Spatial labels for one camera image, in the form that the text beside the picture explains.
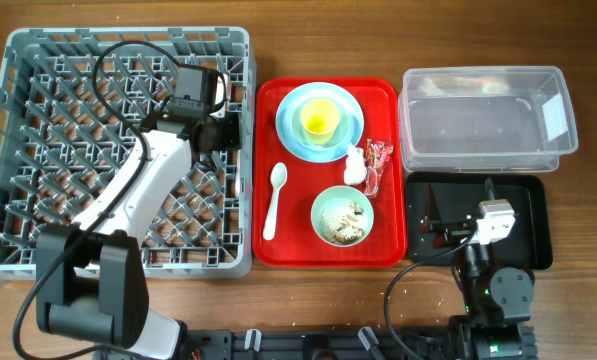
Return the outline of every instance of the yellow cup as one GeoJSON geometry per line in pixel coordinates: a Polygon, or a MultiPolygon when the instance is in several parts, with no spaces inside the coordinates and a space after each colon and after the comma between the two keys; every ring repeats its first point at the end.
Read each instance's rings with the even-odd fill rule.
{"type": "Polygon", "coordinates": [[[313,99],[303,106],[300,122],[310,143],[324,145],[334,136],[340,123],[340,110],[329,99],[313,99]]]}

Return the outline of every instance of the red tray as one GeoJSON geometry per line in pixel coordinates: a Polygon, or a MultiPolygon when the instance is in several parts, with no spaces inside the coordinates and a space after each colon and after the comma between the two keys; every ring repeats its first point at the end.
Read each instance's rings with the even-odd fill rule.
{"type": "MultiPolygon", "coordinates": [[[[388,267],[397,264],[407,247],[403,174],[398,129],[398,96],[394,88],[378,78],[276,78],[258,91],[255,122],[253,234],[254,253],[270,266],[290,267],[388,267]],[[360,244],[348,248],[328,245],[313,230],[311,205],[323,190],[344,185],[345,158],[314,164],[300,160],[282,145],[276,134],[276,110],[294,88],[322,81],[345,88],[362,108],[365,127],[357,146],[367,137],[394,144],[378,196],[371,200],[374,225],[360,244]],[[289,177],[280,190],[276,236],[262,237],[271,200],[269,176],[274,165],[287,165],[289,177]]],[[[364,184],[357,186],[364,190],[364,184]]]]}

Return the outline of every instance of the clear plastic container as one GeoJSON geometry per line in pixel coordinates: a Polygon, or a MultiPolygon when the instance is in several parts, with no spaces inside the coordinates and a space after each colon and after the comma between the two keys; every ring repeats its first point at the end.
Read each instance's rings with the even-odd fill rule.
{"type": "Polygon", "coordinates": [[[553,171],[578,148],[565,79],[553,66],[411,69],[398,106],[409,172],[553,171]]]}

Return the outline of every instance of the food in bowl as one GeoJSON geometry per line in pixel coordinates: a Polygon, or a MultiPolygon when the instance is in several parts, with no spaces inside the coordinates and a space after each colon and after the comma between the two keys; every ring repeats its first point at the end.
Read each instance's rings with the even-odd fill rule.
{"type": "Polygon", "coordinates": [[[335,245],[349,245],[365,235],[367,216],[355,201],[336,202],[320,212],[324,237],[335,245]]]}

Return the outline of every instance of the wooden surface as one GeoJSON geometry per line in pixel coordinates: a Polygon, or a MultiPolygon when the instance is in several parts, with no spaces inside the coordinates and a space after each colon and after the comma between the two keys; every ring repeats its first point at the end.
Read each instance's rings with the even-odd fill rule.
{"type": "MultiPolygon", "coordinates": [[[[277,76],[380,76],[400,91],[409,68],[558,66],[580,147],[561,159],[558,170],[540,175],[555,260],[537,274],[531,324],[541,359],[597,359],[597,1],[5,3],[0,63],[8,34],[20,27],[239,25],[251,35],[259,83],[277,76]]],[[[239,280],[149,281],[151,306],[192,329],[384,329],[381,293],[406,263],[372,271],[297,271],[256,262],[239,280]]],[[[0,281],[0,359],[15,358],[12,323],[30,286],[0,281]]],[[[463,311],[447,269],[417,269],[391,301],[398,325],[443,324],[463,311]]],[[[23,340],[43,356],[87,345],[40,334],[33,311],[23,340]]]]}

